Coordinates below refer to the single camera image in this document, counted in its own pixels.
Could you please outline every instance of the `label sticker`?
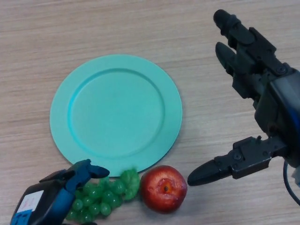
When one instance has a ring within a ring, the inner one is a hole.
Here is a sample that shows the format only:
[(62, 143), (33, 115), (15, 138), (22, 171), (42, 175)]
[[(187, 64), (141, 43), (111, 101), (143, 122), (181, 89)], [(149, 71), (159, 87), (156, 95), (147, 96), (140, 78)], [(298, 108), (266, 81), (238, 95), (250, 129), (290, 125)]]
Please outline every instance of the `label sticker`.
[(31, 211), (36, 210), (38, 202), (41, 199), (43, 192), (44, 191), (42, 190), (42, 191), (31, 193), (29, 195), (25, 195), (17, 213), (27, 211), (27, 210), (31, 210)]
[(27, 225), (32, 210), (16, 213), (11, 221), (11, 225)]

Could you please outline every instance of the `wooden table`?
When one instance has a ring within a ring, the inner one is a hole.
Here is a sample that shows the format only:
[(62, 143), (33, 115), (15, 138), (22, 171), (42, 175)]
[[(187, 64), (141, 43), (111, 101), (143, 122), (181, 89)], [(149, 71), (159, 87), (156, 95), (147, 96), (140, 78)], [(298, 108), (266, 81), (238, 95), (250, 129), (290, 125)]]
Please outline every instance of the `wooden table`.
[[(215, 55), (216, 42), (226, 43), (212, 19), (219, 8), (259, 30), (280, 60), (300, 69), (299, 0), (0, 0), (0, 225), (9, 224), (28, 186), (70, 166), (51, 137), (50, 105), (63, 79), (92, 58), (134, 54), (172, 77), (184, 119), (159, 164), (185, 178), (233, 142), (261, 135), (251, 100), (235, 92)], [(173, 215), (136, 201), (101, 224), (298, 225), (299, 207), (284, 187), (282, 165), (276, 158), (243, 179), (189, 187)]]

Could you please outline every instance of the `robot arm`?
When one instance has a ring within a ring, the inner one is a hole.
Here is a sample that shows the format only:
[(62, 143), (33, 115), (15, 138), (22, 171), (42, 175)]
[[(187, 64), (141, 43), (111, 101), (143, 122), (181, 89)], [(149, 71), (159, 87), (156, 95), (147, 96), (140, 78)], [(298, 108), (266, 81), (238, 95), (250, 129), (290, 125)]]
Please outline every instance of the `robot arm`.
[(300, 72), (281, 63), (274, 54), (276, 48), (254, 28), (244, 27), (235, 15), (220, 9), (214, 21), (236, 50), (217, 43), (217, 58), (232, 76), (232, 87), (242, 98), (253, 99), (255, 120), (269, 138), (250, 137), (234, 143), (227, 155), (196, 168), (188, 184), (207, 184), (230, 175), (238, 179), (267, 168), (276, 156), (294, 168), (300, 166)]
[(75, 191), (91, 178), (109, 175), (107, 169), (91, 165), (90, 162), (89, 159), (77, 162), (68, 170), (54, 172), (27, 188), (10, 224), (61, 225), (75, 200)]

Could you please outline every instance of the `cable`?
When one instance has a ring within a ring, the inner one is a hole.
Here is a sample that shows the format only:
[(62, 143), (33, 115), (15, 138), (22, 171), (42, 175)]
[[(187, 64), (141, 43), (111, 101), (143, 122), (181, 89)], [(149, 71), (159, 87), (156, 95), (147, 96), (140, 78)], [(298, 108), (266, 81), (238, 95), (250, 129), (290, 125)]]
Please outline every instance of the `cable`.
[(295, 195), (295, 193), (291, 189), (289, 180), (287, 178), (287, 166), (288, 166), (288, 163), (285, 161), (285, 163), (283, 164), (283, 181), (285, 183), (287, 192), (290, 194), (290, 196), (293, 198), (293, 200), (300, 206), (300, 199)]

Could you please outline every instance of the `teal plate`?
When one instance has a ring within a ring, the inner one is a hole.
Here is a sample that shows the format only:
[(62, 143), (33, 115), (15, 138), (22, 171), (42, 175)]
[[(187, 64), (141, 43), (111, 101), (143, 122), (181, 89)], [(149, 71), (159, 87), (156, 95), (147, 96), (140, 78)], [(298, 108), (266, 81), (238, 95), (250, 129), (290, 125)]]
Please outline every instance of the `teal plate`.
[(159, 161), (182, 121), (176, 85), (152, 62), (107, 55), (76, 68), (58, 88), (50, 109), (57, 148), (72, 164), (90, 159), (117, 177)]

